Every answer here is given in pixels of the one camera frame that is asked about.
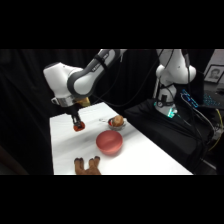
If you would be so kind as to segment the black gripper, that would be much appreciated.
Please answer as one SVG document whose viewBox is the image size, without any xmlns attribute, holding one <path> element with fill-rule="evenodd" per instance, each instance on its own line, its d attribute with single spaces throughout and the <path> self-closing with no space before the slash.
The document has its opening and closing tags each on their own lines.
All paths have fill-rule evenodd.
<svg viewBox="0 0 224 224">
<path fill-rule="evenodd" d="M 82 108 L 82 106 L 80 104 L 74 104 L 72 106 L 70 106 L 68 108 L 68 113 L 72 116 L 73 119 L 73 129 L 75 131 L 78 130 L 77 124 L 76 123 L 80 123 L 80 127 L 82 129 L 85 128 L 85 124 L 84 122 L 81 120 L 80 116 L 79 116 L 79 110 Z"/>
</svg>

